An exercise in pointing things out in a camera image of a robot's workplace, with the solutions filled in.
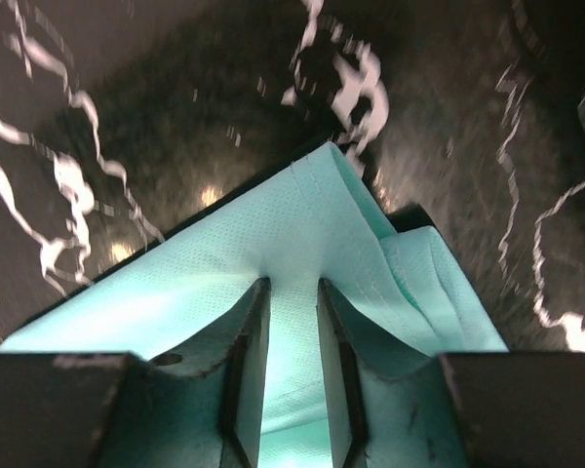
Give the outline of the teal t shirt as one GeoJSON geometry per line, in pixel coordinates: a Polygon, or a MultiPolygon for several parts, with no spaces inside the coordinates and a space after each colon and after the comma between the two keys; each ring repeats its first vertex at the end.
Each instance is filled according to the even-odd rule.
{"type": "Polygon", "coordinates": [[[505,349],[438,231],[398,232],[326,144],[16,331],[1,350],[152,358],[260,277],[272,287],[263,467],[332,462],[316,318],[321,279],[424,354],[505,349]]]}

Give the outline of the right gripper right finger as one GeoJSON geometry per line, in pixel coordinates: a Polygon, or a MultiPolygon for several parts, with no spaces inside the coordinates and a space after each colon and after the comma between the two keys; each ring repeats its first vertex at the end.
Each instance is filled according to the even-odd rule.
{"type": "Polygon", "coordinates": [[[336,467],[585,467],[585,353],[426,356],[329,281],[317,316],[336,467]]]}

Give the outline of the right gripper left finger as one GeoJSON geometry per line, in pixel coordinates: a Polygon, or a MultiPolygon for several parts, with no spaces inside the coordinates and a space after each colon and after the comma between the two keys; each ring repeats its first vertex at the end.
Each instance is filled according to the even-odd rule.
{"type": "Polygon", "coordinates": [[[255,467],[270,298],[256,280],[148,361],[0,353],[0,467],[255,467]]]}

